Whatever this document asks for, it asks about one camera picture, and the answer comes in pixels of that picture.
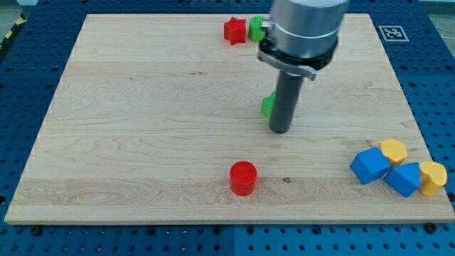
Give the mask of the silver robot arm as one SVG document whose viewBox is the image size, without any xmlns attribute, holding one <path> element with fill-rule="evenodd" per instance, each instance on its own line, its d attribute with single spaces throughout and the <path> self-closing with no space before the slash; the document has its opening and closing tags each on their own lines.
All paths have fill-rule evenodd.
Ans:
<svg viewBox="0 0 455 256">
<path fill-rule="evenodd" d="M 274 0 L 260 24 L 257 57 L 291 75 L 314 80 L 332 59 L 349 0 Z"/>
</svg>

